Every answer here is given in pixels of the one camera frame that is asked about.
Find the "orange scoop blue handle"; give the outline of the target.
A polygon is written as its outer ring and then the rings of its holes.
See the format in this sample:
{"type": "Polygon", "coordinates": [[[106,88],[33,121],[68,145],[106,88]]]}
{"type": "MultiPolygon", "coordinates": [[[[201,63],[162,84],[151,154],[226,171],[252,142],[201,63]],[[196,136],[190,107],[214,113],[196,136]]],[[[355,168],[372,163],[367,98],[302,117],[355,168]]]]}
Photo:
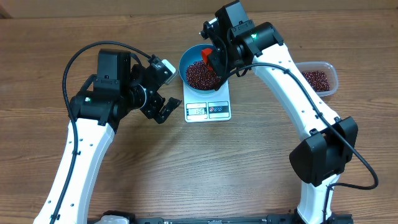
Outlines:
{"type": "Polygon", "coordinates": [[[210,61],[208,59],[208,56],[213,52],[213,49],[211,48],[205,48],[201,50],[201,57],[203,60],[203,63],[207,66],[209,70],[212,70],[213,68],[210,65],[210,61]]]}

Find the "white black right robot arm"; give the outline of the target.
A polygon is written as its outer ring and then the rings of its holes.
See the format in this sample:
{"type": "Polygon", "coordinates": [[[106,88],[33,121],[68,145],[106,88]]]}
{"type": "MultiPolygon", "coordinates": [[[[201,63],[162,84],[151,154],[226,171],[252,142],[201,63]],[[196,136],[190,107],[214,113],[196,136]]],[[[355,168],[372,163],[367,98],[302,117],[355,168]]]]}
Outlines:
{"type": "Polygon", "coordinates": [[[300,144],[290,164],[301,179],[300,202],[287,223],[351,223],[351,215],[331,211],[333,188],[352,159],[358,126],[340,118],[310,86],[292,60],[283,37],[270,23],[248,18],[239,1],[219,9],[201,31],[214,49],[203,54],[222,82],[252,70],[285,109],[300,144]]]}

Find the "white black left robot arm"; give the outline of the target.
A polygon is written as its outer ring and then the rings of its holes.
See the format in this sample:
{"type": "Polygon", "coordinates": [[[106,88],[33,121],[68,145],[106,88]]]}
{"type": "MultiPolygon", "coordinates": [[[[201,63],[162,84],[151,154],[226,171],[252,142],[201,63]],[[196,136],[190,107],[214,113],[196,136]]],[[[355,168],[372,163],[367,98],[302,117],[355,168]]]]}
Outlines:
{"type": "Polygon", "coordinates": [[[158,94],[177,69],[152,55],[148,66],[125,50],[101,49],[96,74],[69,102],[67,142],[46,203],[35,223],[87,223],[98,171],[120,121],[132,110],[162,124],[181,101],[158,94]]]}

